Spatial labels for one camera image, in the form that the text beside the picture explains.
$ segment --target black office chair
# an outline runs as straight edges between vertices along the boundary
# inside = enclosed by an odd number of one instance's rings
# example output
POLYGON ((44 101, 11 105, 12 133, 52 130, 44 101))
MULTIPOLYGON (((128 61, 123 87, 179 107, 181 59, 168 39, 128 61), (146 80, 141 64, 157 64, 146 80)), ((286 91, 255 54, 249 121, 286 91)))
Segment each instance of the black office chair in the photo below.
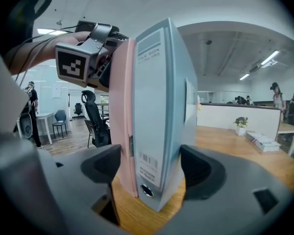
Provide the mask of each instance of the black office chair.
POLYGON ((79 116, 80 114, 83 113, 82 105, 80 103, 76 103, 75 110, 73 111, 74 111, 74 114, 77 114, 79 116))
POLYGON ((90 120, 85 119, 85 123, 86 123, 87 129, 89 131, 88 142, 87 142, 87 148, 89 148, 89 138, 93 134, 92 133, 93 126, 92 126, 92 122, 90 120))
POLYGON ((96 96, 91 91, 82 91, 82 102, 92 123, 96 147, 111 144, 110 129, 106 124, 109 118, 101 119, 98 106, 95 104, 96 96))
POLYGON ((58 126, 61 126, 61 133, 62 133, 62 138, 63 138, 62 125, 65 126, 65 132, 66 132, 66 134, 68 134, 68 132, 67 132, 67 125, 66 125, 67 115, 65 114, 65 110, 58 110, 57 113, 54 115, 54 117, 57 120, 57 122, 52 124, 53 136, 55 138, 54 127, 55 126, 57 127, 58 136, 59 136, 58 126))

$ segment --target fluorescent light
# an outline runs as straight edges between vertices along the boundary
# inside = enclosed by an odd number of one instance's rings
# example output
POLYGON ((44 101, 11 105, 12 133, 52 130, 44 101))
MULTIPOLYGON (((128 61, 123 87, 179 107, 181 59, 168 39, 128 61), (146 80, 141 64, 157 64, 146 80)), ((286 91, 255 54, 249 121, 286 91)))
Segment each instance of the fluorescent light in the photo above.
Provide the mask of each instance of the fluorescent light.
POLYGON ((246 74, 245 76, 241 77, 240 80, 243 80, 245 78, 247 78, 249 76, 249 74, 246 74))
POLYGON ((55 32, 49 33, 49 35, 61 35, 61 34, 65 34, 65 33, 67 33, 67 32, 62 31, 62 30, 57 30, 55 32))
POLYGON ((50 32, 54 31, 53 29, 37 29, 39 34, 49 34, 50 32))
POLYGON ((61 35, 67 33, 62 30, 54 30, 54 29, 37 29, 39 34, 49 34, 49 35, 61 35))
POLYGON ((264 62, 261 63, 261 65, 266 64, 267 62, 269 62, 272 58, 274 58, 277 54, 279 54, 280 52, 278 50, 276 50, 274 53, 272 53, 264 62))
POLYGON ((265 68, 265 67, 268 67, 268 66, 273 66, 275 64, 277 64, 278 62, 275 61, 274 59, 272 59, 271 61, 267 62, 265 65, 262 65, 261 68, 265 68))

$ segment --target desk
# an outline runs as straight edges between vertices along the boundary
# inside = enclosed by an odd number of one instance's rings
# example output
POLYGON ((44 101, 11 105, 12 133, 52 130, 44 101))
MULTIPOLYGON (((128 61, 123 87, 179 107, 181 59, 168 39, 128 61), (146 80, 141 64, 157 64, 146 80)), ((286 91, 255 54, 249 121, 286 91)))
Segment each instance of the desk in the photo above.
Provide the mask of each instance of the desk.
MULTIPOLYGON (((294 159, 285 152, 261 153, 246 137, 235 130, 197 127, 196 146, 254 161, 267 169, 294 192, 294 159)), ((160 212, 147 207, 139 198, 131 197, 117 177, 112 182, 113 195, 121 228, 133 234, 149 235, 160 229, 180 209, 185 194, 185 179, 160 212)))
MULTIPOLYGON (((48 126, 48 118, 51 116, 53 116, 53 112, 36 114, 36 121, 43 120, 43 119, 45 120, 46 131, 47 131, 47 135, 48 135, 48 139, 49 139, 50 144, 52 144, 52 140, 51 140, 49 126, 48 126)), ((18 120, 17 120, 17 126, 18 126, 18 130, 19 130, 20 138, 22 138, 21 127, 20 127, 20 118, 18 118, 18 120)))
MULTIPOLYGON (((287 123, 280 123, 278 134, 285 134, 285 133, 294 133, 294 125, 290 125, 287 123)), ((292 143, 288 152, 289 156, 292 155, 293 152, 294 152, 294 135, 293 135, 292 143)))

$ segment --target person in black clothes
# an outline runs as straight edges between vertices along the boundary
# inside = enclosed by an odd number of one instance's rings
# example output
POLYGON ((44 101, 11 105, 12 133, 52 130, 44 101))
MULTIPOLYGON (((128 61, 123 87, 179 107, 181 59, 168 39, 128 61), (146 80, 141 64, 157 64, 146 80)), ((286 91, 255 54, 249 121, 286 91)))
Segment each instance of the person in black clothes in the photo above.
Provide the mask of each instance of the person in black clothes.
POLYGON ((294 94, 289 104, 288 123, 291 125, 294 124, 294 94))
POLYGON ((37 121, 36 121, 36 112, 37 112, 37 107, 38 107, 38 96, 37 92, 34 89, 35 84, 33 81, 30 81, 28 83, 27 87, 31 87, 32 90, 30 90, 29 93, 29 99, 30 99, 30 105, 31 105, 31 111, 29 112, 30 117, 31 117, 31 123, 32 123, 32 128, 33 128, 33 138, 35 140, 35 143, 38 147, 38 149, 42 149, 40 140, 39 140, 39 134, 38 134, 38 129, 37 129, 37 121))
POLYGON ((245 98, 243 98, 242 96, 241 96, 241 104, 243 104, 243 105, 247 104, 247 100, 245 98))

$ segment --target ceiling beam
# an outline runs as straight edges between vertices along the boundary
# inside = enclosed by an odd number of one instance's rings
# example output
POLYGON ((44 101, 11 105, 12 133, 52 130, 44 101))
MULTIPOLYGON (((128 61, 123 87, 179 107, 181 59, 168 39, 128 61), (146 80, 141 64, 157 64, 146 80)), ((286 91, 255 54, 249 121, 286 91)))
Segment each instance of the ceiling beam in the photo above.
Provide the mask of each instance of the ceiling beam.
POLYGON ((236 43, 237 43, 238 39, 240 38, 240 35, 241 35, 240 32, 236 32, 235 33, 235 36, 233 38, 231 47, 230 47, 229 51, 227 52, 227 55, 226 55, 226 57, 225 57, 222 65, 221 65, 221 68, 220 68, 220 71, 218 73, 218 76, 221 76, 222 75, 222 73, 224 72, 224 70, 226 68, 226 65, 228 64, 229 60, 231 59, 231 57, 232 57, 232 55, 233 55, 233 53, 235 51, 236 43))

